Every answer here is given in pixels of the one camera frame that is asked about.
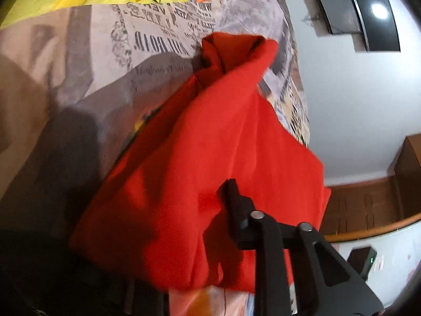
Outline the red zip sweatshirt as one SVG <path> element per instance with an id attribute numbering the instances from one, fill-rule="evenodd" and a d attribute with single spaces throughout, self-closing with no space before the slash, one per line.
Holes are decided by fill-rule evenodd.
<path id="1" fill-rule="evenodd" d="M 219 187 L 233 178 L 277 221 L 314 226 L 330 190 L 323 164 L 258 92 L 276 41 L 212 33 L 202 44 L 203 67 L 128 147 L 69 245 L 104 270 L 160 290 L 252 292 L 255 256 L 229 236 Z"/>

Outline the small black device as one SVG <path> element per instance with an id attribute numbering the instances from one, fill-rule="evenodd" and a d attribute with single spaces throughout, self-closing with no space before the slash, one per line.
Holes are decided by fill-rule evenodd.
<path id="1" fill-rule="evenodd" d="M 353 248 L 348 256 L 347 262 L 364 281 L 367 281 L 377 255 L 378 252 L 371 246 Z"/>

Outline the brown wooden door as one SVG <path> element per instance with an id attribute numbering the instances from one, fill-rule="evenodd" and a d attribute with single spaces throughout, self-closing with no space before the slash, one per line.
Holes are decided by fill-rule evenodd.
<path id="1" fill-rule="evenodd" d="M 407 136 L 391 176 L 331 188 L 320 232 L 331 242 L 390 233 L 420 221 L 420 134 Z"/>

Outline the black curved monitor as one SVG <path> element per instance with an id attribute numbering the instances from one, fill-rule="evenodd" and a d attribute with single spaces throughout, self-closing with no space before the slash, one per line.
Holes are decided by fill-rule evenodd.
<path id="1" fill-rule="evenodd" d="M 398 30 L 389 0 L 353 0 L 367 51 L 400 51 Z"/>

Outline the newspaper print bed sheet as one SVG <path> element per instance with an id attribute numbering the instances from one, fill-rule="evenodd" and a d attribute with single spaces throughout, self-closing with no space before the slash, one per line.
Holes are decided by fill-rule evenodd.
<path id="1" fill-rule="evenodd" d="M 279 43 L 259 87 L 310 140 L 285 0 L 96 4 L 1 31 L 1 314 L 120 315 L 127 282 L 68 238 L 115 162 L 201 65 L 215 31 Z"/>

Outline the wall mounted grey box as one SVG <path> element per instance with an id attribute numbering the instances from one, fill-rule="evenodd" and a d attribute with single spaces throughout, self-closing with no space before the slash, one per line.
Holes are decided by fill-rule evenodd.
<path id="1" fill-rule="evenodd" d="M 317 0 L 328 31 L 332 35 L 361 33 L 352 0 Z"/>

